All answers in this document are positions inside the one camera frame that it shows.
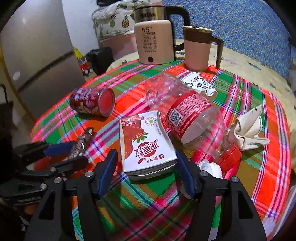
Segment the can lid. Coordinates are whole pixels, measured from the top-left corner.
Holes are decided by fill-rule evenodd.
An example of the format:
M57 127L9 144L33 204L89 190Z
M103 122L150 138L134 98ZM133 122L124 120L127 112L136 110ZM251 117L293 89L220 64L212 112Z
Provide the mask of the can lid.
M113 90L106 88L101 91L98 99L99 112L102 116L111 115L115 107L115 94Z
M233 145L223 156L217 161L221 167L222 173L229 171L240 162L242 153L236 145Z

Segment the qr code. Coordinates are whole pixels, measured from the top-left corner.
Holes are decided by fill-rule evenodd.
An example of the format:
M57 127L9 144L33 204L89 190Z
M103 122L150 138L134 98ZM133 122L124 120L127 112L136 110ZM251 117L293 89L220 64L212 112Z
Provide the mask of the qr code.
M178 126L180 121L183 119L183 116L179 111L177 111L176 109L173 109L168 119L174 124L174 126Z

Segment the red can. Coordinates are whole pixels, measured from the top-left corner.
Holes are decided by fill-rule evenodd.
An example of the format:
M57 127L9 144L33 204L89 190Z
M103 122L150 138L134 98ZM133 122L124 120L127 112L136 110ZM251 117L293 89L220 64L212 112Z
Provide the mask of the red can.
M107 117L115 106L115 95L109 88L80 88L72 91L70 105L77 112Z

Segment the metal screw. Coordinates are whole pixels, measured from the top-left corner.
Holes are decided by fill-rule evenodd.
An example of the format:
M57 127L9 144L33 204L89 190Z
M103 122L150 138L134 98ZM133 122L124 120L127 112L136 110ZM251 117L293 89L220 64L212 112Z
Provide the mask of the metal screw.
M91 177L93 174L94 174L94 172L88 171L88 172L85 173L85 176L86 177Z
M200 175L206 177L209 173L207 171L200 171Z
M47 185L46 185L45 183L41 183L41 184L40 184L40 188L42 188L42 189L46 189L46 188L47 188Z
M239 182L239 179L238 179L238 177L232 177L231 178L231 181L233 181L234 183L238 183Z
M62 181L62 178L61 177L57 177L54 179L54 182L55 183L60 183Z

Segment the brown mug handle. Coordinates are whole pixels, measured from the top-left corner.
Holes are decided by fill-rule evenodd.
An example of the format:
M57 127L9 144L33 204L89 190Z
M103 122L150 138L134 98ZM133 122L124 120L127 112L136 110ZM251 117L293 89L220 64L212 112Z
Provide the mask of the brown mug handle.
M220 68L221 58L222 58L222 50L223 50L223 40L211 36L211 41L215 42L218 46L217 48L217 60L216 60L216 69Z

